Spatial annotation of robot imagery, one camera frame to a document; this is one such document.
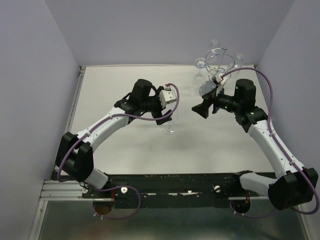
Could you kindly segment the clear wine glass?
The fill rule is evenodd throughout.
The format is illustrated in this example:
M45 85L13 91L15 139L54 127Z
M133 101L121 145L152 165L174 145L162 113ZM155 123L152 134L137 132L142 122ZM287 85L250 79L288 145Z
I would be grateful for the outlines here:
M165 134L167 135L172 135L176 132L176 125L175 123L177 122L179 118L179 112L178 110L176 110L172 115L171 115L171 120L166 122L163 127L162 130Z

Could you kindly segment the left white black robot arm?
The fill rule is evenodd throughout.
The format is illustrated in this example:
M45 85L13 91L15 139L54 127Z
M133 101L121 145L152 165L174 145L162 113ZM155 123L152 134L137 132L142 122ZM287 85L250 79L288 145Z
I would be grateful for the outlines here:
M118 100L104 117L76 134L68 131L62 136L55 160L57 180L91 185L99 197L107 197L111 191L110 178L94 166L95 151L133 120L155 121L157 125L171 121L179 101L176 85L155 87L146 79L138 79L131 92Z

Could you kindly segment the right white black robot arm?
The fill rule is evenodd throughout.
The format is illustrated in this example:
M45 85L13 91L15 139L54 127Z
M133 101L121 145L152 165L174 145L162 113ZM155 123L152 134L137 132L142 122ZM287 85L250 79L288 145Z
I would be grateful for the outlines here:
M230 191L241 196L247 191L267 197L277 210L284 210L310 202L317 185L318 173L306 168L288 151L281 140L275 140L276 132L268 123L268 115L256 106L256 86L249 79L236 81L232 96L219 91L211 81L199 87L203 102L193 106L193 112L208 118L209 109L215 114L225 110L235 115L236 122L252 137L270 162L275 178L269 178L252 171L236 173L236 180L230 183Z

